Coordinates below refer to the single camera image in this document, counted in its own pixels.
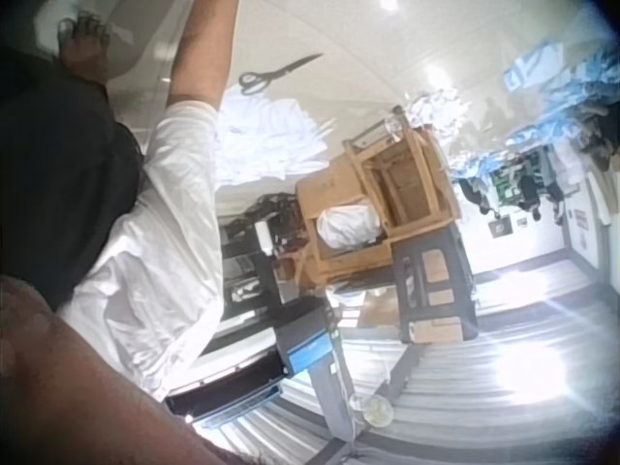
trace white sleeve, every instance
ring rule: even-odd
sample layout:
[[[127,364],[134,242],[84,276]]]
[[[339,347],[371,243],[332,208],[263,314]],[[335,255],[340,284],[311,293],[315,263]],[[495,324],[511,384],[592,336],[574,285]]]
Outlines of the white sleeve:
[[[215,214],[216,111],[169,107],[145,158],[148,182],[61,317],[114,368],[157,399],[222,316]]]

